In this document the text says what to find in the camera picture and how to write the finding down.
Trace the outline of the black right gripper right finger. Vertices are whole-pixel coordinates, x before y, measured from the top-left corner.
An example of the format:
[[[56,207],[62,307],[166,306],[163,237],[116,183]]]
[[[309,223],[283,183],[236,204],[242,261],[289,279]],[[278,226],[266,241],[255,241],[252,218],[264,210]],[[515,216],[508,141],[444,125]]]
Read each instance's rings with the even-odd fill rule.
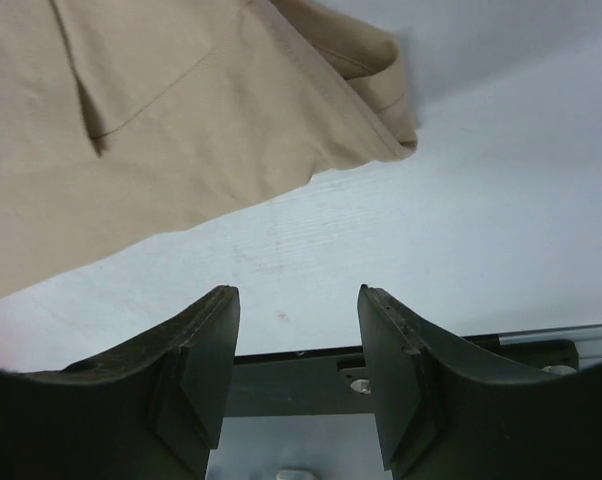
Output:
[[[396,479],[602,479],[602,363],[557,375],[362,286],[381,455]]]

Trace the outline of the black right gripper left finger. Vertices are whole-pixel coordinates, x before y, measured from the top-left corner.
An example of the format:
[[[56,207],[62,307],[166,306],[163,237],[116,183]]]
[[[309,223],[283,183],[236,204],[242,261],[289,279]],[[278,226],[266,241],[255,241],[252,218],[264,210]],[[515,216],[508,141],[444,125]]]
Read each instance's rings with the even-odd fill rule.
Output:
[[[0,370],[0,479],[202,479],[217,448],[240,321],[219,286],[60,371]]]

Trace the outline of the beige t-shirt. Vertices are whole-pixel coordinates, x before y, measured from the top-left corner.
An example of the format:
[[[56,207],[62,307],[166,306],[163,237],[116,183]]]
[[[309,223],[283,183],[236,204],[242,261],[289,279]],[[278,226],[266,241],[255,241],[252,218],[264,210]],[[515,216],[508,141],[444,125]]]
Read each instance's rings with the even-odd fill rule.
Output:
[[[312,1],[0,1],[0,299],[417,147],[400,47]]]

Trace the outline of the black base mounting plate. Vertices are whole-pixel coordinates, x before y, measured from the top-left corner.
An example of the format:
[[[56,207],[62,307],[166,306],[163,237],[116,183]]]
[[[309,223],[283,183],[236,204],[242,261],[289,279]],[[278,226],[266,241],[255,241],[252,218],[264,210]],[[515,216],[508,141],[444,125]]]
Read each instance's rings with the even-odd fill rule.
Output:
[[[541,369],[580,367],[574,341],[501,342],[495,334],[468,340],[497,355]],[[369,396],[351,388],[368,378],[360,346],[237,356],[225,416],[228,418],[365,414]]]

